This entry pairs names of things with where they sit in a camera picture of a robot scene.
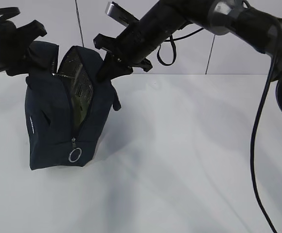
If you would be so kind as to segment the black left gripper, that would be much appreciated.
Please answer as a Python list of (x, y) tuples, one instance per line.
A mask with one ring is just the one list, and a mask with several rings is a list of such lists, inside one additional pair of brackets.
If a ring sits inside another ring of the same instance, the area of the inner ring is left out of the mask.
[(9, 20), (0, 21), (0, 72), (10, 69), (22, 60), (32, 42), (47, 34), (37, 20), (17, 28)]

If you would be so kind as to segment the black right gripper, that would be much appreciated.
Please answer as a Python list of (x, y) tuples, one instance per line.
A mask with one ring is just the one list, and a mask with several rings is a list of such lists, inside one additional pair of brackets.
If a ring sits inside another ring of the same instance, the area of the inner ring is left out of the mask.
[(153, 16), (144, 15), (130, 24), (117, 37), (98, 34), (93, 42), (97, 49), (106, 51), (97, 73), (99, 83), (133, 73), (134, 67), (145, 72), (153, 68), (147, 56), (153, 52)]

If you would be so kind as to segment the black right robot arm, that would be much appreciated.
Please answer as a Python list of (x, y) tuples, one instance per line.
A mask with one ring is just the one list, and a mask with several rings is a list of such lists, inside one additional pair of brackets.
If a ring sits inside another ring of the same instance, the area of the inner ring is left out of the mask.
[(95, 47), (106, 51), (99, 81), (129, 75), (135, 67), (149, 71), (148, 55), (177, 30), (196, 24), (214, 35), (232, 33), (273, 59), (271, 80), (277, 82), (276, 99), (282, 111), (282, 18), (244, 0), (160, 0), (140, 19), (110, 2), (106, 14), (125, 29), (115, 38), (102, 34), (94, 38)]

